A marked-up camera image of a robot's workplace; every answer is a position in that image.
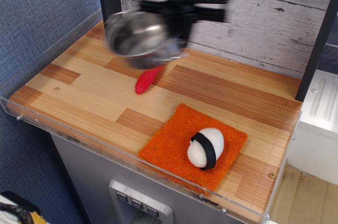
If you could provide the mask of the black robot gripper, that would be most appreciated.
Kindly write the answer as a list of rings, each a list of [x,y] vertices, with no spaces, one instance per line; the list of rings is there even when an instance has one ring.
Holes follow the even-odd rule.
[[[163,2],[141,1],[143,11],[156,13],[174,13],[189,15],[198,20],[224,22],[226,12],[223,8],[200,7],[197,4],[221,4],[228,0],[165,0]],[[187,42],[190,37],[193,21],[187,18],[172,18],[168,21],[170,33]]]

